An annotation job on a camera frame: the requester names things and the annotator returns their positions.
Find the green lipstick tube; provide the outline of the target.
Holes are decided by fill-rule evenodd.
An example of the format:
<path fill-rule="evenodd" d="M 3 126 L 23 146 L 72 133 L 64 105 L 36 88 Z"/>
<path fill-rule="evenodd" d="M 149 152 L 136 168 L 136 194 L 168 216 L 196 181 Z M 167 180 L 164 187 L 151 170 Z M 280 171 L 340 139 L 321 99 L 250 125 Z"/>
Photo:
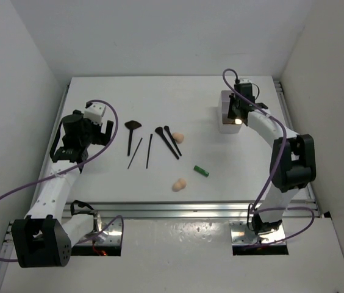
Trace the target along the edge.
<path fill-rule="evenodd" d="M 208 171 L 206 171 L 205 169 L 203 169 L 203 168 L 201 168 L 201 167 L 199 167 L 197 165 L 194 166 L 193 170 L 195 172 L 199 173 L 200 175 L 205 176 L 206 178 L 209 176 L 209 172 Z"/>

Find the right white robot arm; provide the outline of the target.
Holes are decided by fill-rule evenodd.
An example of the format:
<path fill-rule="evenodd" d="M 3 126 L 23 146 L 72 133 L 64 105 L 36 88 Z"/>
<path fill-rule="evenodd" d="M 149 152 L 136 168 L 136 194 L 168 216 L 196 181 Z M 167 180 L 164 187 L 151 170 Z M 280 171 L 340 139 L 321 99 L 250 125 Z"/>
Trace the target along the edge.
<path fill-rule="evenodd" d="M 257 104 L 250 82 L 237 78 L 229 98 L 228 118 L 240 120 L 272 149 L 269 178 L 249 209 L 251 231 L 269 233 L 279 228 L 295 194 L 316 178 L 314 139 L 290 130 L 270 114 L 264 103 Z"/>

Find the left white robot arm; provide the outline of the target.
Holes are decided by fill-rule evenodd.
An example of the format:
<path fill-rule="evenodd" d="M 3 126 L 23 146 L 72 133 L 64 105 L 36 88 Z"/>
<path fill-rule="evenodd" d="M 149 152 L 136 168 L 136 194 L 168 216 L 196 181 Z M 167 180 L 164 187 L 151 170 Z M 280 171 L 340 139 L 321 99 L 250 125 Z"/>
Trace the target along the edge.
<path fill-rule="evenodd" d="M 63 210 L 71 188 L 88 159 L 90 145 L 106 146 L 112 135 L 113 122 L 104 126 L 106 107 L 93 103 L 84 111 L 74 110 L 63 117 L 49 155 L 51 179 L 25 218 L 15 220 L 12 237 L 22 268 L 64 267 L 72 247 L 96 229 L 95 212 L 79 212 L 62 223 Z"/>

